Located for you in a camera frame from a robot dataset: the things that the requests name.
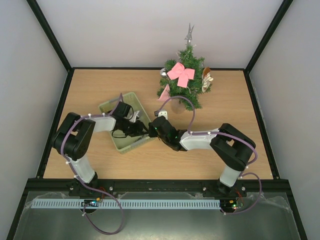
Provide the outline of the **light green plastic basket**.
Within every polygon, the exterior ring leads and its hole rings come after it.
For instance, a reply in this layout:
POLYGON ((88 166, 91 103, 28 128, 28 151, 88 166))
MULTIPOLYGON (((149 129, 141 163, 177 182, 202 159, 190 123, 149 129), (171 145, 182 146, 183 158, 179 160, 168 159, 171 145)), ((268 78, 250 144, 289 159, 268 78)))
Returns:
MULTIPOLYGON (((148 124, 151 122, 147 112, 145 111, 144 107, 142 106, 141 102, 139 101, 137 95, 134 92, 125 93, 123 96, 123 101, 132 106, 135 111, 139 111, 139 120, 143 122, 143 124, 148 128, 148 124)), ((118 97, 108 100, 106 102, 101 103, 98 108, 101 113, 106 113, 111 111, 117 104, 118 97)), ((126 137, 126 138, 116 138, 112 136, 112 133, 109 132, 111 139, 115 145, 116 150, 120 154, 125 154, 133 149, 136 149, 153 139, 149 137, 148 134, 142 136, 135 136, 135 137, 126 137)))

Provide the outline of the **pink hat gnome ornament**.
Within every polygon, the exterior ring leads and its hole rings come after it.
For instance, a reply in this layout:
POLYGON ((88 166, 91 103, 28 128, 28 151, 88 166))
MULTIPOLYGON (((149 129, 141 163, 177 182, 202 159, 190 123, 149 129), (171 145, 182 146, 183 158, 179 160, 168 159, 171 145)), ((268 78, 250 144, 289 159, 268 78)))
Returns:
POLYGON ((158 97, 158 101, 165 102, 170 98, 170 85, 167 84, 163 91, 161 92, 160 96, 158 97))

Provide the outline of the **silver disco ball ornament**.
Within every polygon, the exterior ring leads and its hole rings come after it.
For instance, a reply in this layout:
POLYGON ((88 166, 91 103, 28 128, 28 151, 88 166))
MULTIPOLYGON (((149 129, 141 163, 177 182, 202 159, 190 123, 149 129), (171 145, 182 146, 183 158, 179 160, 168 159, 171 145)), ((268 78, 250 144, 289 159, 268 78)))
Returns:
POLYGON ((160 76, 162 78, 166 78, 168 75, 167 75, 167 69, 165 67, 163 67, 161 70, 160 70, 160 76))

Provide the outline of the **pink heart ornament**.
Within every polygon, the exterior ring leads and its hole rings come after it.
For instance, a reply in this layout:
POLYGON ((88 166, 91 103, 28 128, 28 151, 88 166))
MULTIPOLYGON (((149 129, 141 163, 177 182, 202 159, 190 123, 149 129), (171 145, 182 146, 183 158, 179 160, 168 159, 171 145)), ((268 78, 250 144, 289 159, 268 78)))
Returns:
POLYGON ((177 86, 181 88, 187 88, 189 80, 193 80, 195 76, 195 70, 192 68, 185 68, 185 66, 177 62, 170 71, 167 72, 168 77, 171 80, 177 79, 177 86))

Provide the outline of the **brown hat snowman ornament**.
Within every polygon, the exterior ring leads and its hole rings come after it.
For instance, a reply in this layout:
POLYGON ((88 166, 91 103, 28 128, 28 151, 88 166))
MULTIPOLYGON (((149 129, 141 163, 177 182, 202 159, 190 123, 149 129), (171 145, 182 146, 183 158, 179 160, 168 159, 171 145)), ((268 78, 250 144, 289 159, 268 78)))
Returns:
POLYGON ((209 67, 204 68, 202 72, 202 86, 201 86, 201 90, 203 93, 205 93, 209 89, 212 81, 213 81, 213 78, 211 77, 211 69, 209 67))

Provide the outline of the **silver star tree topper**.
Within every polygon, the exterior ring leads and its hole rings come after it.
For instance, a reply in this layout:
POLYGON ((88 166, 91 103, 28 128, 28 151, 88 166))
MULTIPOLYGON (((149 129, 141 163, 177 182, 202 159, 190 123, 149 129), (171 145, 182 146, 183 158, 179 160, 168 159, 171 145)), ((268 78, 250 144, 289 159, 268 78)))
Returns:
POLYGON ((192 40, 193 40, 192 33, 193 33, 193 29, 194 29, 194 25, 191 26, 191 24, 189 23, 188 32, 187 32, 187 35, 186 35, 185 38, 184 38, 184 40, 185 40, 185 45, 186 45, 186 46, 191 46, 191 45, 192 45, 192 40))

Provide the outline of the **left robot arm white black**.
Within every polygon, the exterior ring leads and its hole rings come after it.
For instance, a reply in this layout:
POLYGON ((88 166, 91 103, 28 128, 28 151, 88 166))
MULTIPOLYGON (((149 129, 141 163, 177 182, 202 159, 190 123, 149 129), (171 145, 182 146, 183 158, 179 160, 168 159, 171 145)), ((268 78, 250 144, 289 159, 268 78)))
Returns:
POLYGON ((66 159, 75 175, 70 183, 73 196, 98 196, 103 190, 99 187, 98 174, 91 167, 87 150, 93 133, 121 131, 120 139, 140 137, 148 133, 146 125, 140 120, 140 112, 123 101, 102 114, 80 116, 67 114, 51 140, 51 146, 66 159))

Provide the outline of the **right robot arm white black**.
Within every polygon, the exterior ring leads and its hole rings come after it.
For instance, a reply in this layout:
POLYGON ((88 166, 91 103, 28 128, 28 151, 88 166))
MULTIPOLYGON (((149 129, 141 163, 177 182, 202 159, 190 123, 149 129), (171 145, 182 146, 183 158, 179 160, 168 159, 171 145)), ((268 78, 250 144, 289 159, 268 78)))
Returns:
POLYGON ((229 196, 249 164, 257 160, 256 144, 229 123, 208 131, 176 129, 163 116, 149 124, 149 136, 159 138, 174 151, 213 150, 225 163, 217 183, 218 191, 229 196))

